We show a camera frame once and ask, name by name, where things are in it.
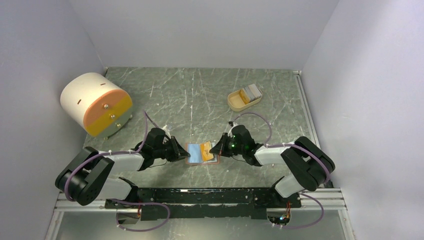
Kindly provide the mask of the beige oval tray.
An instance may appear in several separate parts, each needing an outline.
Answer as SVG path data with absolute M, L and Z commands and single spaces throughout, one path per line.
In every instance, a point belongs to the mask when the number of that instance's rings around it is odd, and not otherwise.
M 251 106 L 259 103 L 262 100 L 262 96 L 252 102 L 245 103 L 240 96 L 240 89 L 230 93 L 227 96 L 227 104 L 231 110 L 234 112 L 241 112 Z

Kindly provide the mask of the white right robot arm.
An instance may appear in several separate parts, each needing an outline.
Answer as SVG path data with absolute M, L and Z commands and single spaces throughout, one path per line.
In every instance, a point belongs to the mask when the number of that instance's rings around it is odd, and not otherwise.
M 291 195 L 302 190 L 315 191 L 329 181 L 336 169 L 333 160 L 305 136 L 289 143 L 269 145 L 256 142 L 244 125 L 223 133 L 209 152 L 228 158 L 240 155 L 247 164 L 256 167 L 287 166 L 290 173 L 271 188 L 269 199 L 275 207 L 282 207 Z

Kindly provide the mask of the white cylindrical drawer unit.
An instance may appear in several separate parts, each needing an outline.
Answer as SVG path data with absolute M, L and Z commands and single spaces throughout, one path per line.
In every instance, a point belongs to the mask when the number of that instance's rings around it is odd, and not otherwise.
M 61 92 L 60 104 L 94 138 L 108 139 L 133 116 L 130 95 L 96 72 L 68 83 Z

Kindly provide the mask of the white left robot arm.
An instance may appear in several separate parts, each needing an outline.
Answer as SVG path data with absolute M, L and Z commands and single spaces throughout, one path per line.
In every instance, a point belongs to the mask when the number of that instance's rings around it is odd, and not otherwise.
M 129 150 L 112 152 L 84 147 L 60 172 L 54 185 L 69 201 L 81 206 L 97 199 L 115 199 L 124 207 L 132 208 L 140 202 L 138 186 L 124 177 L 112 175 L 144 171 L 157 159 L 177 162 L 189 156 L 174 136 L 154 127 Z

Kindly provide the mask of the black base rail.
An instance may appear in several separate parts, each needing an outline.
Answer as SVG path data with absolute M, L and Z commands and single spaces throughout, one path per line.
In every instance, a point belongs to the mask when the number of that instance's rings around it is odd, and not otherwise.
M 141 221 L 238 218 L 266 220 L 271 209 L 300 208 L 297 193 L 280 196 L 272 187 L 137 187 L 127 179 L 107 180 L 98 195 L 105 208 Z

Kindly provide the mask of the stack of credit cards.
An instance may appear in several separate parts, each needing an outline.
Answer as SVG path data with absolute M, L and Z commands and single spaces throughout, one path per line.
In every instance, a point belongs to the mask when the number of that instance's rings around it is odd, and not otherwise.
M 260 99 L 263 94 L 255 84 L 250 84 L 240 89 L 239 96 L 243 103 L 247 105 L 248 103 Z

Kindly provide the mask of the tan leather card holder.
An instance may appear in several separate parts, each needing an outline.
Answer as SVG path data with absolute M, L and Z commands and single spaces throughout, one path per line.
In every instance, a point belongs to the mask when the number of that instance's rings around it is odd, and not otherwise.
M 185 163 L 188 165 L 216 165 L 220 163 L 220 159 L 217 154 L 210 153 L 210 150 L 216 145 L 215 142 L 204 142 L 204 143 L 187 143 L 185 150 L 189 153 L 189 156 L 185 159 Z

